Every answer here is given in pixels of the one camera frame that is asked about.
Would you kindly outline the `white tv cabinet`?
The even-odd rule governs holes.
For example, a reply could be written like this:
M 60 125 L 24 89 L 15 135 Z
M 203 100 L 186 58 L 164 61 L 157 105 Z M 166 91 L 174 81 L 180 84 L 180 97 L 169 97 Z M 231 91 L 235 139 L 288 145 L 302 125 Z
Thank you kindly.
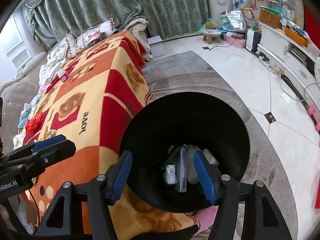
M 314 69 L 316 57 L 306 47 L 286 36 L 284 31 L 264 23 L 260 25 L 262 36 L 258 51 L 282 69 L 306 101 L 319 107 L 319 85 Z

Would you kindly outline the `pink dumbbell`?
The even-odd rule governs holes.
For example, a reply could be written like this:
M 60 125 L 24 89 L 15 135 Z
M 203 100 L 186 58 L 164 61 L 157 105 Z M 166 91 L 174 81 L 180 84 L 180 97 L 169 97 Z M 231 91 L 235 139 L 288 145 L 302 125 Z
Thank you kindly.
M 316 115 L 316 106 L 315 105 L 310 105 L 308 107 L 308 114 L 313 119 L 316 130 L 319 132 L 320 131 L 320 122 L 319 122 L 319 118 Z

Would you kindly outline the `red plastic bag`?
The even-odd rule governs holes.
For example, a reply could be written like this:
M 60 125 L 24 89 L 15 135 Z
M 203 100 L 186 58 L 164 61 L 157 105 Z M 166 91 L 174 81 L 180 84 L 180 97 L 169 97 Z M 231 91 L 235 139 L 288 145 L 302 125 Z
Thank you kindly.
M 28 133 L 35 133 L 42 125 L 43 123 L 43 113 L 40 112 L 39 114 L 36 114 L 33 118 L 28 119 L 25 122 L 25 130 Z

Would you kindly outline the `grey patterned rug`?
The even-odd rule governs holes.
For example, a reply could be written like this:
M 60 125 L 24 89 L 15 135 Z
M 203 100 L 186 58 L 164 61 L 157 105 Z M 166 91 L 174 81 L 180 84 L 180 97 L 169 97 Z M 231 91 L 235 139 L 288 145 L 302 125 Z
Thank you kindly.
M 192 51 L 150 62 L 143 74 L 152 94 L 146 122 L 151 144 L 169 148 L 178 133 L 190 132 L 183 143 L 210 150 L 222 171 L 266 184 L 296 239 L 296 205 L 283 165 L 231 86 Z

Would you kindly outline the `floral lace pillow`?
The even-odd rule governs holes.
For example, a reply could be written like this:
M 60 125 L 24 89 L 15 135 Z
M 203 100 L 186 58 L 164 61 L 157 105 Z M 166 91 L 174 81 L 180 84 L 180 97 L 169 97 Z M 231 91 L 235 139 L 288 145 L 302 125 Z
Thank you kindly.
M 109 18 L 105 22 L 87 29 L 76 39 L 76 48 L 85 50 L 89 45 L 98 39 L 105 39 L 113 35 L 115 31 L 114 21 Z

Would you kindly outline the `silver foil bag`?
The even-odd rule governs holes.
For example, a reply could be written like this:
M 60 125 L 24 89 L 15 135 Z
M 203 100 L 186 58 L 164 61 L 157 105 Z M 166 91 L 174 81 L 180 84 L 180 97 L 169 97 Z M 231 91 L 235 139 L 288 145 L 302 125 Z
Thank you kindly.
M 229 20 L 227 30 L 233 32 L 244 32 L 246 30 L 246 22 L 241 10 L 227 10 L 226 16 Z

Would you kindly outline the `small round wooden stool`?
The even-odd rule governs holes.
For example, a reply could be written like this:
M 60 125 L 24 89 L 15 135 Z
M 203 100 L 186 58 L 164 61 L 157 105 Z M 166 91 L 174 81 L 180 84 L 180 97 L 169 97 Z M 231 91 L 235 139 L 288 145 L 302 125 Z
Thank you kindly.
M 211 44 L 214 40 L 217 43 L 221 43 L 221 34 L 221 31 L 216 29 L 204 29 L 204 31 L 202 32 L 203 41 L 207 41 L 209 44 Z

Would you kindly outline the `green patterned curtain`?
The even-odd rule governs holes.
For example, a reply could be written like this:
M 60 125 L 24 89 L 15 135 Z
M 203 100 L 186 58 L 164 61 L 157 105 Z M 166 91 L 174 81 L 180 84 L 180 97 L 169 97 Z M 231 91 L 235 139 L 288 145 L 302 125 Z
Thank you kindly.
M 151 36 L 170 38 L 198 31 L 209 17 L 208 0 L 27 0 L 22 6 L 32 38 L 49 49 L 71 33 L 112 19 L 117 30 L 131 20 L 148 21 Z

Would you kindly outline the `black trash bin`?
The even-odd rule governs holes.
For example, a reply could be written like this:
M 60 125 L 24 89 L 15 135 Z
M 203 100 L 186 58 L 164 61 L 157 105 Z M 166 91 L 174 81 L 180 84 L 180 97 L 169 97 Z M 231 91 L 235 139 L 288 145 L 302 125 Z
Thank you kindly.
M 250 142 L 245 123 L 229 104 L 199 92 L 169 94 L 149 103 L 128 124 L 121 151 L 132 154 L 127 179 L 141 200 L 167 212 L 191 213 L 210 206 L 200 183 L 186 184 L 184 192 L 168 184 L 168 165 L 177 165 L 180 153 L 191 165 L 196 150 L 207 150 L 221 173 L 241 180 Z

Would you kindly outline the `red cloth television cover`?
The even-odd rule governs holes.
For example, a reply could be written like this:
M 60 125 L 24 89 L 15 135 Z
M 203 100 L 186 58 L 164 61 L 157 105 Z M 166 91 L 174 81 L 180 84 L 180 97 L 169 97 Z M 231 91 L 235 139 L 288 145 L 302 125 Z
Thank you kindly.
M 312 42 L 319 49 L 320 48 L 320 26 L 306 5 L 304 5 L 304 29 L 308 33 Z

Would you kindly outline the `colourful cartoon quilt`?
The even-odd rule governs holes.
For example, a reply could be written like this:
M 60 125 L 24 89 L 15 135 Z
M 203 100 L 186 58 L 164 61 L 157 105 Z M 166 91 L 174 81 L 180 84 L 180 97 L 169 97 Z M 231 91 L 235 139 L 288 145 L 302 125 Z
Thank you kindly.
M 43 93 L 37 94 L 34 96 L 34 98 L 31 100 L 30 103 L 26 103 L 24 106 L 23 111 L 20 113 L 20 118 L 18 121 L 18 134 L 15 135 L 12 139 L 13 145 L 14 145 L 14 150 L 17 148 L 20 148 L 23 146 L 23 141 L 26 136 L 26 130 L 25 130 L 25 125 L 27 120 L 31 119 L 35 115 L 36 107 L 39 101 L 41 100 L 43 96 Z

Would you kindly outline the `white pink yogurt bottle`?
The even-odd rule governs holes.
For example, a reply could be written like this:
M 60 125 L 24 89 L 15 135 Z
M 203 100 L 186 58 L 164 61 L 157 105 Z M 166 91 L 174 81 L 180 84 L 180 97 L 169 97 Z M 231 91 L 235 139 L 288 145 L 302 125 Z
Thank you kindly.
M 63 68 L 56 68 L 55 72 L 62 82 L 66 82 L 69 79 L 69 74 Z

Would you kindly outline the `red orange rose blanket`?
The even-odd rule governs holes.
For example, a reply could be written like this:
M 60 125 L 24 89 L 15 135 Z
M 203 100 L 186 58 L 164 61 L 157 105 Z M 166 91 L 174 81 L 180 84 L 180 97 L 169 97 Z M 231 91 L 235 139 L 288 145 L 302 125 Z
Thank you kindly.
M 35 111 L 43 113 L 43 123 L 23 142 L 61 134 L 76 152 L 36 178 L 28 196 L 40 216 L 65 181 L 87 183 L 118 161 L 125 129 L 151 96 L 142 72 L 145 54 L 129 31 L 119 32 L 68 60 L 69 79 L 55 78 L 47 88 Z

